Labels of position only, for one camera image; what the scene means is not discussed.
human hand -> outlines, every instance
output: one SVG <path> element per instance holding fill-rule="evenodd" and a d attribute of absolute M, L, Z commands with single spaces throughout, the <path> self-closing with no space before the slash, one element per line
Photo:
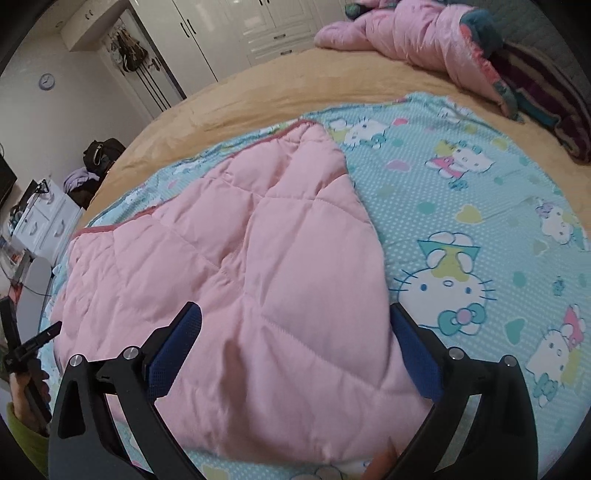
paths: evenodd
<path fill-rule="evenodd" d="M 33 376 L 33 380 L 43 401 L 49 402 L 51 400 L 49 386 L 44 382 L 44 380 L 49 379 L 49 375 L 47 372 L 41 370 L 40 360 L 37 359 L 35 362 L 38 362 L 37 366 L 39 368 L 33 368 L 33 371 L 36 372 Z M 12 403 L 14 405 L 14 416 L 28 429 L 37 433 L 43 433 L 39 421 L 33 413 L 25 394 L 25 387 L 30 381 L 31 374 L 29 373 L 10 375 L 10 392 L 12 394 Z"/>
<path fill-rule="evenodd" d="M 388 448 L 374 457 L 361 480 L 382 480 L 396 465 L 397 460 L 398 452 L 394 448 L 394 444 L 389 441 Z"/>

power cord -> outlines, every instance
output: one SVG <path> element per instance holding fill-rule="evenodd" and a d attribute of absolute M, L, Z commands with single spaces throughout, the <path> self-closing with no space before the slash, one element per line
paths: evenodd
<path fill-rule="evenodd" d="M 6 270 L 4 270 L 4 267 L 2 266 L 2 263 L 0 262 L 0 270 L 2 270 L 2 273 L 4 274 L 4 276 L 7 278 L 7 280 L 10 282 L 10 284 L 12 285 L 12 279 L 10 278 L 10 276 L 8 275 L 8 273 L 6 273 Z M 20 283 L 20 285 L 25 289 L 30 291 L 31 293 L 34 293 L 35 295 L 39 295 L 40 297 L 45 297 L 47 299 L 51 298 L 51 295 L 47 295 L 45 293 L 39 293 L 35 290 L 33 290 L 32 288 L 27 287 L 24 283 Z"/>

pink quilted blanket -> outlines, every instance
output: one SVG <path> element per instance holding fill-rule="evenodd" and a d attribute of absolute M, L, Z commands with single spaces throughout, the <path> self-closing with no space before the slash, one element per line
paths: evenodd
<path fill-rule="evenodd" d="M 474 7 L 445 6 L 435 0 L 358 0 L 375 8 L 354 22 L 322 28 L 316 46 L 335 50 L 376 50 L 428 70 L 447 72 L 458 87 L 497 103 L 505 116 L 517 114 L 517 103 L 482 50 L 473 41 L 462 16 Z"/>
<path fill-rule="evenodd" d="M 82 231 L 53 309 L 56 360 L 117 356 L 191 300 L 202 332 L 156 403 L 184 448 L 258 462 L 370 458 L 389 438 L 402 451 L 430 402 L 402 363 L 384 278 L 343 153 L 302 121 L 169 202 Z"/>

door handle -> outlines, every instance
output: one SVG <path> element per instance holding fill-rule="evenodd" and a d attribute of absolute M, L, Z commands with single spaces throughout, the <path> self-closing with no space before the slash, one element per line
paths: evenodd
<path fill-rule="evenodd" d="M 60 222 L 60 227 L 56 230 L 56 233 L 54 233 L 53 236 L 55 238 L 62 236 L 62 234 L 64 233 L 65 230 L 66 230 L 66 223 L 64 222 L 64 220 L 62 220 Z"/>
<path fill-rule="evenodd" d="M 160 71 L 160 65 L 158 65 L 158 62 L 155 58 L 152 59 L 152 63 L 150 65 L 154 67 L 156 70 Z"/>
<path fill-rule="evenodd" d="M 187 38 L 191 38 L 191 36 L 187 33 L 187 31 L 184 29 L 184 24 L 183 22 L 180 23 L 181 28 L 183 29 L 183 31 L 185 32 L 185 35 L 187 36 Z"/>
<path fill-rule="evenodd" d="M 191 25 L 191 21 L 189 19 L 187 19 L 187 23 L 189 24 L 189 27 L 191 27 L 191 30 L 193 30 L 193 33 L 195 35 L 197 35 L 197 32 L 195 32 L 195 29 L 193 28 L 193 26 Z"/>

tan bedspread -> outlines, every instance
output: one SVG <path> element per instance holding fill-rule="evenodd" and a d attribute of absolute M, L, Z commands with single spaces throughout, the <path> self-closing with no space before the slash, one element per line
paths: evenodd
<path fill-rule="evenodd" d="M 410 92 L 449 95 L 509 135 L 562 189 L 591 231 L 591 166 L 576 165 L 548 131 L 501 116 L 496 105 L 447 77 L 378 53 L 309 50 L 237 74 L 164 112 L 125 151 L 82 218 L 101 210 L 160 168 L 223 140 L 346 102 L 385 102 Z"/>

